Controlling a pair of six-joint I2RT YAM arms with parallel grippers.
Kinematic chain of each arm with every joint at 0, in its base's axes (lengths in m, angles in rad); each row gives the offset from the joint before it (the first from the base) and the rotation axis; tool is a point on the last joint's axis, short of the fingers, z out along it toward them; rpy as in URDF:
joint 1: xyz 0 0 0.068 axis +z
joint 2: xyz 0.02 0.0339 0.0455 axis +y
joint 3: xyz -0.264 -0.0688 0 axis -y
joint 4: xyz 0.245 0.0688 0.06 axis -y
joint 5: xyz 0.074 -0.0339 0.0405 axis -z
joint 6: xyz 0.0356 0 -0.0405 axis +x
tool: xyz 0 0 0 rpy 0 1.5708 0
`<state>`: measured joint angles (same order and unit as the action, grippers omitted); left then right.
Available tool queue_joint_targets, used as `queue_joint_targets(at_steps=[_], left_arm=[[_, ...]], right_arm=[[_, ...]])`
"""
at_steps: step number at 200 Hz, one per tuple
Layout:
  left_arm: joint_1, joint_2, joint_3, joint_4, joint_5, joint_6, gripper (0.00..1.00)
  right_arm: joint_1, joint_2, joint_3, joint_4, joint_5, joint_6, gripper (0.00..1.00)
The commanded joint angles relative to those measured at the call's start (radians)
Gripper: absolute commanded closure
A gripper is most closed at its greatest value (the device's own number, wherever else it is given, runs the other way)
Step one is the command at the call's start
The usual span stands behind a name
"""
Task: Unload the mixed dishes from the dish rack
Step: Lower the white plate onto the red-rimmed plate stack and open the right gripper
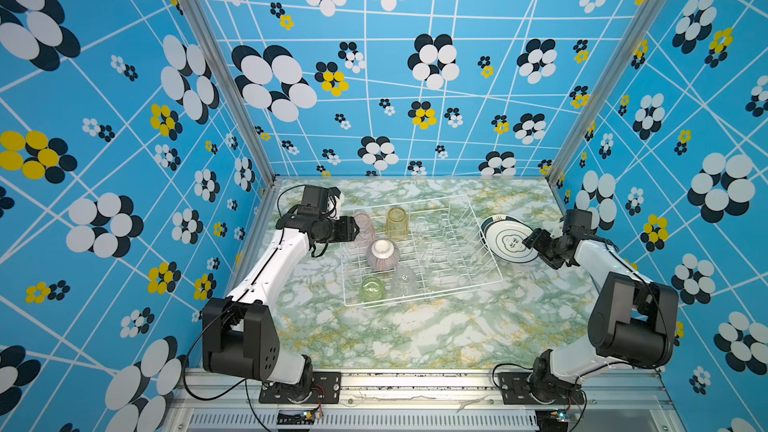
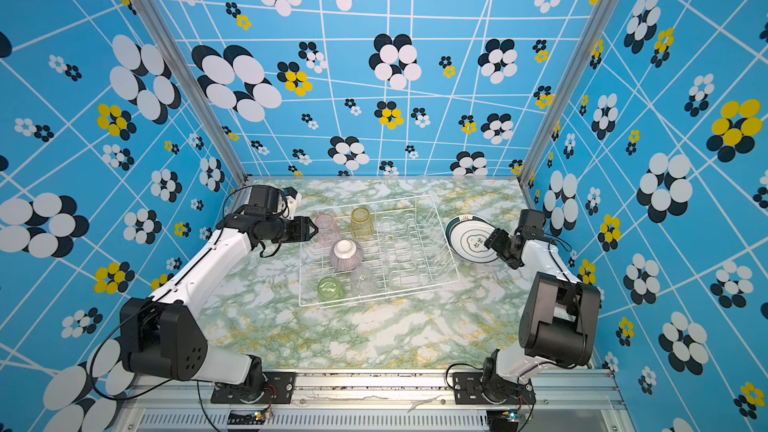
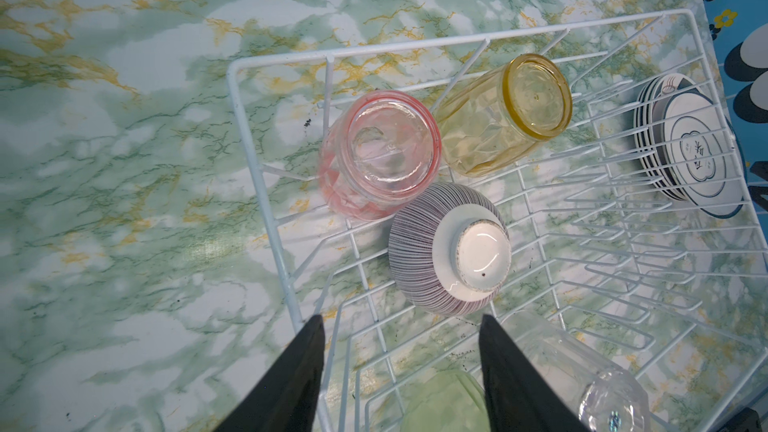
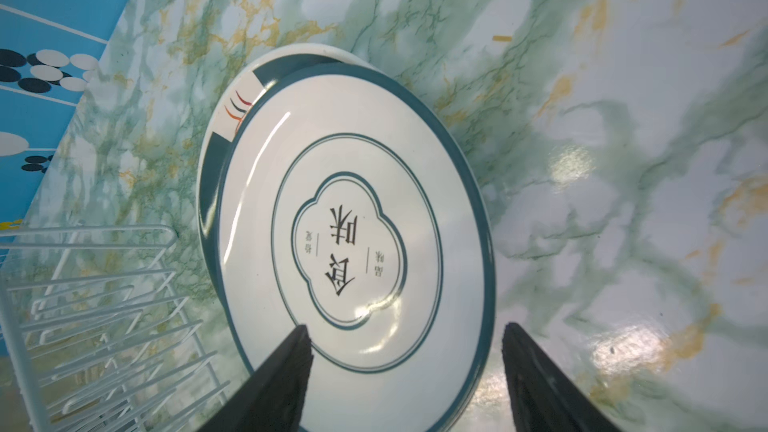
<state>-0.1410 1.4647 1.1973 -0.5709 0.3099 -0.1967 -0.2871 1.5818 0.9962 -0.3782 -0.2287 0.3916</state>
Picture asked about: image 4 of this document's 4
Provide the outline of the dark rimmed white plate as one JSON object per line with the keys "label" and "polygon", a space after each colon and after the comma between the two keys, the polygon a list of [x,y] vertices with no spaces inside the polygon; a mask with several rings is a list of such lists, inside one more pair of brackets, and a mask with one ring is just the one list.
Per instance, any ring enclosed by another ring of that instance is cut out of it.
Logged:
{"label": "dark rimmed white plate", "polygon": [[218,100],[204,133],[197,170],[199,240],[208,275],[224,299],[213,234],[219,178],[236,133],[254,104],[285,76],[318,64],[341,62],[367,67],[356,55],[325,44],[299,43],[275,48],[239,72]]}

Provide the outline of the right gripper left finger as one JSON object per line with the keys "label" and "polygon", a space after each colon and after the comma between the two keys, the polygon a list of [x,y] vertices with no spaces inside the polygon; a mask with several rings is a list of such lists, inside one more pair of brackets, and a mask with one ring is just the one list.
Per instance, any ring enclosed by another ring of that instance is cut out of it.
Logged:
{"label": "right gripper left finger", "polygon": [[307,327],[299,325],[201,429],[297,431],[312,362]]}

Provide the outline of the white wire dish rack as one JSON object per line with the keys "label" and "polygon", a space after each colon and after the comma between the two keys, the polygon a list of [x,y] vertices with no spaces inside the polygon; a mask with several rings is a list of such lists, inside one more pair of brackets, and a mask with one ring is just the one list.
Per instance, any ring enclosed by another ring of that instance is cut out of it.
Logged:
{"label": "white wire dish rack", "polygon": [[3,392],[32,431],[194,431],[228,398],[166,225],[1,231]]}

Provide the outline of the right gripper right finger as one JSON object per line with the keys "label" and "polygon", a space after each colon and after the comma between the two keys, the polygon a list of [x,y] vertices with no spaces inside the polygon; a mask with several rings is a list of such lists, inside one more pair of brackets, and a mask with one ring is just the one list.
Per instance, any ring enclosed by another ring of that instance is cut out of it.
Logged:
{"label": "right gripper right finger", "polygon": [[502,358],[518,431],[619,431],[515,322],[505,326]]}

